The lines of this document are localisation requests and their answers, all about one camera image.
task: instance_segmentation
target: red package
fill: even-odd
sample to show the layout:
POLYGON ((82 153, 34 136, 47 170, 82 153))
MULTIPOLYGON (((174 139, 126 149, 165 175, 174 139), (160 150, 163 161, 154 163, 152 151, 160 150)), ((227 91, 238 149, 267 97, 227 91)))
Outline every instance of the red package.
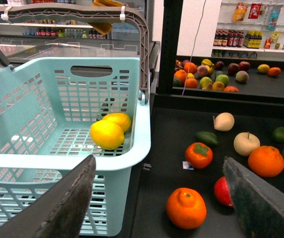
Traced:
POLYGON ((249 19, 259 18, 261 7, 262 7, 261 3, 253 3, 251 5, 251 9, 250 9, 250 13, 249 13, 249 19))

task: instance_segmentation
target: white wall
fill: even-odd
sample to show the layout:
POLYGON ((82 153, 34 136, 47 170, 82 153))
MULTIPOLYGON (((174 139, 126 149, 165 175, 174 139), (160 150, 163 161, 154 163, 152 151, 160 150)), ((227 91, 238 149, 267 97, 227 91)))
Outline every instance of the white wall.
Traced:
MULTIPOLYGON (((178 40, 177 55, 190 56, 198 30, 204 0, 184 0, 178 40)), ((193 56, 210 57, 217 28, 221 0, 206 0, 193 56)), ((164 0, 154 3, 153 40, 162 41, 164 0)))

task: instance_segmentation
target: snack package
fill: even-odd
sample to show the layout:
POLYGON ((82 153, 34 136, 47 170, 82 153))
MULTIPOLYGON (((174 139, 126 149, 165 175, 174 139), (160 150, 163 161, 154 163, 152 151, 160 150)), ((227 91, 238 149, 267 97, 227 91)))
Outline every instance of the snack package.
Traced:
POLYGON ((273 7, 273 10, 272 10, 272 13, 271 13, 271 18, 270 18, 270 23, 269 23, 269 26, 267 28, 268 30, 275 31, 276 23, 277 23, 277 20, 279 18, 279 15, 280 15, 281 7, 282 6, 274 6, 273 7))
POLYGON ((233 20, 234 21, 243 21, 244 18, 245 18, 247 7, 248 7, 247 3, 239 2, 236 5, 234 15, 233 15, 233 20))

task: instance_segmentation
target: white pear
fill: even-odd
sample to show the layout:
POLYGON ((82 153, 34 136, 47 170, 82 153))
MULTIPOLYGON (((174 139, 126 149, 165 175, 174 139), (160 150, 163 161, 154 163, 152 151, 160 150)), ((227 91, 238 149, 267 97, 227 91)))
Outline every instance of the white pear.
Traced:
POLYGON ((234 126, 234 116, 231 113, 220 113, 213 120, 214 128, 219 131, 229 131, 234 126))
POLYGON ((233 146, 239 155, 249 156, 253 150, 260 147, 260 140, 249 132, 241 132, 234 138, 233 146))

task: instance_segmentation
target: sticker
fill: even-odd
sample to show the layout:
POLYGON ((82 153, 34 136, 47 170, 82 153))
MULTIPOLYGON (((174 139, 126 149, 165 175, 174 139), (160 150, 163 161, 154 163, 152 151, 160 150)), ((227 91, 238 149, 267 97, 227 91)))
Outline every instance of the sticker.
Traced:
POLYGON ((261 7, 262 7, 261 3, 253 3, 251 5, 251 9, 250 9, 250 13, 249 13, 249 19, 259 18, 261 7))
POLYGON ((184 170, 194 170, 194 168, 187 161, 182 162, 182 168, 184 170))

